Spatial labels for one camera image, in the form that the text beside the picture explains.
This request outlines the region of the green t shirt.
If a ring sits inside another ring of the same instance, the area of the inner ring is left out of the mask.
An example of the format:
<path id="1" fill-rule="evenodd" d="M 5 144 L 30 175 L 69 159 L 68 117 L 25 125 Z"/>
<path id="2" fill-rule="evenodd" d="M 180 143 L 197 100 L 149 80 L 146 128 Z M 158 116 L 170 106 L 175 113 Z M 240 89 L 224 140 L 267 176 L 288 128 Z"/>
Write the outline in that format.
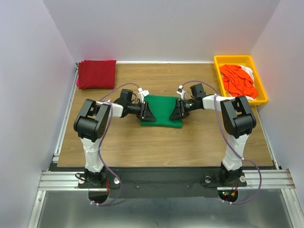
<path id="1" fill-rule="evenodd" d="M 141 126 L 181 128 L 182 119 L 170 120 L 170 115 L 175 107 L 177 97 L 147 95 L 144 100 L 148 102 L 149 108 L 156 118 L 155 122 L 141 121 Z"/>

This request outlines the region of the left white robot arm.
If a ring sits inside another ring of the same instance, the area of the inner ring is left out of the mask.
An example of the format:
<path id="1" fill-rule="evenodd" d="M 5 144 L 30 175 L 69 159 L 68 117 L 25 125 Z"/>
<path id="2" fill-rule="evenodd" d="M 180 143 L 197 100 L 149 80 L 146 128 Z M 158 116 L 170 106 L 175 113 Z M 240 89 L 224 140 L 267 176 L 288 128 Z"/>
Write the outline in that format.
<path id="1" fill-rule="evenodd" d="M 74 122 L 74 130 L 83 144 L 86 162 L 84 175 L 76 175 L 80 184 L 89 183 L 100 188 L 107 183 L 105 165 L 100 155 L 101 144 L 112 118 L 124 118 L 128 114 L 134 114 L 140 121 L 156 121 L 149 103 L 144 100 L 147 95 L 149 91 L 138 88 L 139 101 L 135 102 L 132 100 L 133 91 L 123 89 L 114 102 L 85 100 Z"/>

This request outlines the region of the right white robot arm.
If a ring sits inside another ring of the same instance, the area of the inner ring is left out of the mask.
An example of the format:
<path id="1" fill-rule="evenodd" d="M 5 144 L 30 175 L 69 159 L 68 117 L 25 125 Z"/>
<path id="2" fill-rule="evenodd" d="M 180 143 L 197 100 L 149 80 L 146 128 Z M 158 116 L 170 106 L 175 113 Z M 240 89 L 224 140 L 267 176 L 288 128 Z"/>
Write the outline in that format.
<path id="1" fill-rule="evenodd" d="M 223 185 L 234 183 L 242 176 L 245 144 L 257 124 L 251 106 L 245 96 L 208 95 L 202 84 L 193 85 L 190 89 L 192 98 L 186 99 L 183 85 L 179 86 L 177 94 L 180 95 L 180 98 L 176 99 L 169 119 L 182 119 L 194 110 L 214 110 L 221 134 L 227 145 L 220 165 L 219 181 Z"/>

